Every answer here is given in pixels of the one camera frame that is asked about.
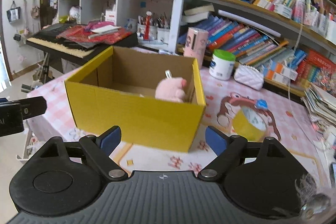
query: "pink plush on shelf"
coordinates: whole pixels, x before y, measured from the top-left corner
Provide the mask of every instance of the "pink plush on shelf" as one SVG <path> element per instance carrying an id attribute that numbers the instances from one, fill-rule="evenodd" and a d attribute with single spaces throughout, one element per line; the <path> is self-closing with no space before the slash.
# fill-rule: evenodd
<path id="1" fill-rule="evenodd" d="M 160 81 L 155 90 L 155 98 L 171 102 L 183 103 L 187 81 L 182 77 L 165 78 Z"/>

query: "white handbag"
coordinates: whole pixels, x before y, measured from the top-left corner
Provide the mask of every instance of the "white handbag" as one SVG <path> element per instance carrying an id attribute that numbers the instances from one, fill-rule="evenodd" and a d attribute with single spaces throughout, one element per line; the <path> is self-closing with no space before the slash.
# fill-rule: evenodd
<path id="1" fill-rule="evenodd" d="M 235 71 L 234 79 L 238 83 L 250 86 L 255 90 L 261 90 L 264 84 L 264 75 L 256 68 L 239 65 Z"/>

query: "tape roll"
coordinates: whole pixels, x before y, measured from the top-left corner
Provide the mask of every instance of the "tape roll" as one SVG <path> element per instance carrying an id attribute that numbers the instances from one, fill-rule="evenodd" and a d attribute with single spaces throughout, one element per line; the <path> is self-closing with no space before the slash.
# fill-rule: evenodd
<path id="1" fill-rule="evenodd" d="M 243 106 L 232 120 L 232 128 L 249 142 L 261 142 L 267 133 L 267 124 L 260 114 Z"/>

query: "pink canister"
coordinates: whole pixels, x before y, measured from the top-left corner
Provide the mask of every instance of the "pink canister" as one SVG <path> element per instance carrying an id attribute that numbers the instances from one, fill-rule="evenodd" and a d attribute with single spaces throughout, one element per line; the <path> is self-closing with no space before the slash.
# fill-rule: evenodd
<path id="1" fill-rule="evenodd" d="M 183 55 L 196 58 L 199 68 L 202 67 L 208 35 L 208 31 L 199 28 L 190 27 L 188 29 Z"/>

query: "yellow cardboard box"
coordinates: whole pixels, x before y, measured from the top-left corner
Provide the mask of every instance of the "yellow cardboard box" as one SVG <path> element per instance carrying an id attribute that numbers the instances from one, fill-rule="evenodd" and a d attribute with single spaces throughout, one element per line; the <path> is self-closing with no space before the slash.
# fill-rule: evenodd
<path id="1" fill-rule="evenodd" d="M 185 103 L 154 98 L 166 70 L 187 80 Z M 197 60 L 182 56 L 109 47 L 65 86 L 78 128 L 100 135 L 118 125 L 123 141 L 166 150 L 188 151 L 205 108 Z"/>

